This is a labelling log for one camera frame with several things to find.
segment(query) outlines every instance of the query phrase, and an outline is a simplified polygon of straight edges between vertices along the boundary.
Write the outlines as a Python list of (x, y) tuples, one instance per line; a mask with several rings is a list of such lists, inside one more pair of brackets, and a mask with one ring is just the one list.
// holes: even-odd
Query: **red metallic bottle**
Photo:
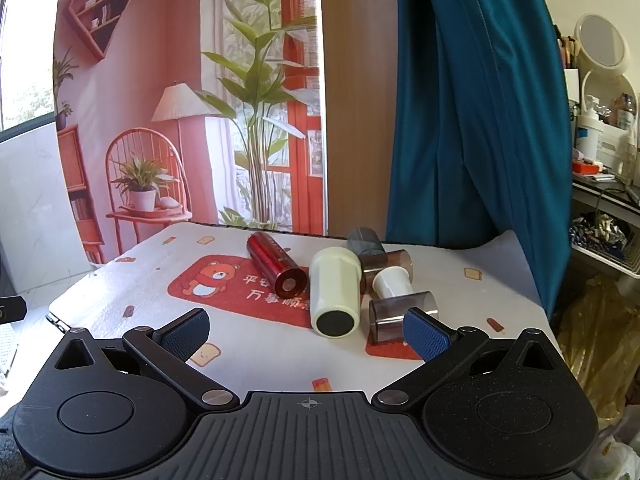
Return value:
[(305, 290), (306, 272), (270, 235), (262, 231), (252, 234), (246, 241), (246, 250), (279, 297), (288, 300)]

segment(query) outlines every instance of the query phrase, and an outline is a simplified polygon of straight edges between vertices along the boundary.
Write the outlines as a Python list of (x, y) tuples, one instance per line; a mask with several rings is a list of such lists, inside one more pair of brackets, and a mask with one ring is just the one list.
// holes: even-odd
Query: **cartoon bear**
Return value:
[(226, 282), (236, 275), (236, 269), (239, 268), (238, 265), (211, 262), (196, 274), (189, 282), (188, 288), (184, 288), (182, 293), (185, 296), (210, 298), (226, 289)]

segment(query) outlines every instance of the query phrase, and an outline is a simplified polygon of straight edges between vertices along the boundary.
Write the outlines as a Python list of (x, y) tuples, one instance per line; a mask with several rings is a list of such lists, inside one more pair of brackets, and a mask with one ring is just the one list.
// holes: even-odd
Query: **metal screw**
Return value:
[(234, 400), (234, 394), (226, 390), (209, 390), (202, 394), (202, 402), (211, 406), (224, 406)]
[(409, 400), (409, 396), (401, 390), (385, 390), (378, 394), (378, 400), (388, 406), (400, 406)]

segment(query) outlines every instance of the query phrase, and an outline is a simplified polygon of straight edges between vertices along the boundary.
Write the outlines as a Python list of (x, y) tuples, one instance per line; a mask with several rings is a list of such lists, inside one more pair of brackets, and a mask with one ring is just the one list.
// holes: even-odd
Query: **pink wall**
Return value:
[[(144, 126), (167, 135), (177, 144), (175, 121), (152, 123), (164, 88), (174, 80), (193, 89), (200, 84), (200, 0), (130, 0), (106, 51), (96, 62), (58, 10), (54, 51), (75, 56), (74, 80), (66, 80), (59, 101), (68, 100), (74, 113), (67, 124), (78, 124), (78, 136), (107, 260), (117, 256), (111, 205), (104, 169), (111, 141), (130, 128)], [(205, 155), (204, 118), (180, 122), (184, 163), (191, 189), (194, 221), (216, 222), (211, 168)], [(124, 250), (135, 244), (132, 225), (121, 222)], [(141, 226), (148, 237), (159, 229)]]

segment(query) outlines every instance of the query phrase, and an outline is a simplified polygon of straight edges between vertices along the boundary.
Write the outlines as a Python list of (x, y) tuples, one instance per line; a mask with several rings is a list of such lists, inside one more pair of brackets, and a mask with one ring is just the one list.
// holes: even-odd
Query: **red chair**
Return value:
[[(122, 176), (122, 170), (118, 162), (130, 162), (131, 154), (145, 160), (156, 160), (168, 171), (168, 174), (176, 177), (179, 182), (167, 182), (167, 187), (160, 190), (160, 196), (170, 196), (180, 203), (180, 212), (172, 216), (162, 218), (145, 218), (136, 216), (125, 209), (129, 205), (129, 193), (120, 191), (113, 183)], [(111, 200), (111, 213), (107, 218), (113, 218), (116, 226), (116, 239), (118, 241), (118, 253), (122, 254), (122, 240), (120, 238), (120, 221), (131, 222), (136, 232), (136, 243), (140, 243), (138, 224), (154, 224), (167, 227), (178, 222), (186, 222), (193, 217), (191, 213), (191, 199), (189, 186), (184, 174), (184, 167), (175, 146), (163, 134), (148, 128), (134, 128), (120, 134), (107, 149), (104, 161), (107, 174), (107, 186), (109, 187), (109, 199)]]

